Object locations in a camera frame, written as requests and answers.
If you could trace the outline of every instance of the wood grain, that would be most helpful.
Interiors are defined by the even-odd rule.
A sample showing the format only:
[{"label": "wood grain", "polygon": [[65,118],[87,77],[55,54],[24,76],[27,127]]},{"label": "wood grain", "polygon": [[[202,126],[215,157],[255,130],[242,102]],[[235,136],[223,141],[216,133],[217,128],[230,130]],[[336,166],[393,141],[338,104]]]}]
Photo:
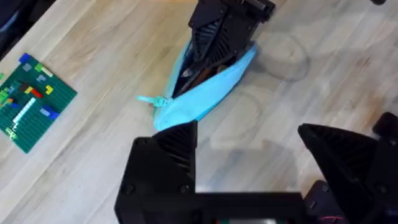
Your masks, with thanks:
[{"label": "wood grain", "polygon": [[[199,126],[199,191],[307,192],[322,175],[297,127],[369,134],[398,112],[398,2],[278,0],[237,88]],[[136,95],[162,93],[190,38],[195,2],[58,0],[0,62],[23,52],[78,96],[24,154],[0,135],[0,223],[117,223],[113,205],[138,136],[155,133]]]}]

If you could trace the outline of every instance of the red wire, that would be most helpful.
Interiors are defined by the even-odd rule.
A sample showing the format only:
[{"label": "red wire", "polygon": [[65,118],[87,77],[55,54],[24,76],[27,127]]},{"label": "red wire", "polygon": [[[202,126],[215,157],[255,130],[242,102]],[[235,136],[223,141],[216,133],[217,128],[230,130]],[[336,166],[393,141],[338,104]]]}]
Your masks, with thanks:
[{"label": "red wire", "polygon": [[325,220],[325,219],[339,219],[339,220],[343,220],[343,217],[338,217],[338,216],[328,216],[328,217],[320,217],[320,220]]}]

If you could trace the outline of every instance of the green lego baseplate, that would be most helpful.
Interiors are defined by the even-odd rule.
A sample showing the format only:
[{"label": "green lego baseplate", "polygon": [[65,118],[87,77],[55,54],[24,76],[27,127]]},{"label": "green lego baseplate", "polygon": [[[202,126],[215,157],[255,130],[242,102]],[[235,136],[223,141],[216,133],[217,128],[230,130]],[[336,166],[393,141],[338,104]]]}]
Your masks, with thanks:
[{"label": "green lego baseplate", "polygon": [[0,86],[0,129],[28,153],[77,92],[30,55],[19,61]]}]

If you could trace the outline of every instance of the pencil case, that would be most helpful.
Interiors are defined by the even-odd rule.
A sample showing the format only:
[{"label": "pencil case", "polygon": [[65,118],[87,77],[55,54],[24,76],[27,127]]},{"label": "pencil case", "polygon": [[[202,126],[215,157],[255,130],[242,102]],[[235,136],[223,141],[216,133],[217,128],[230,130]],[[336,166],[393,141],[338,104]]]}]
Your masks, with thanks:
[{"label": "pencil case", "polygon": [[161,131],[169,127],[201,120],[221,102],[242,78],[257,50],[253,44],[234,64],[203,83],[173,98],[190,41],[183,48],[170,74],[163,96],[138,96],[137,99],[154,105],[154,126]]}]

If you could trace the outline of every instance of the zipper pull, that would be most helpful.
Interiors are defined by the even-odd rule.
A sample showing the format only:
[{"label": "zipper pull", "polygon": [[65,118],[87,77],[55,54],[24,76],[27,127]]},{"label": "zipper pull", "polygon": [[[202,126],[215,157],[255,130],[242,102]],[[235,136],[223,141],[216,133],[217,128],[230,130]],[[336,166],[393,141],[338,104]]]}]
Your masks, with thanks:
[{"label": "zipper pull", "polygon": [[172,98],[164,98],[162,96],[148,97],[148,96],[137,96],[137,100],[152,103],[155,107],[166,106],[173,102]]}]

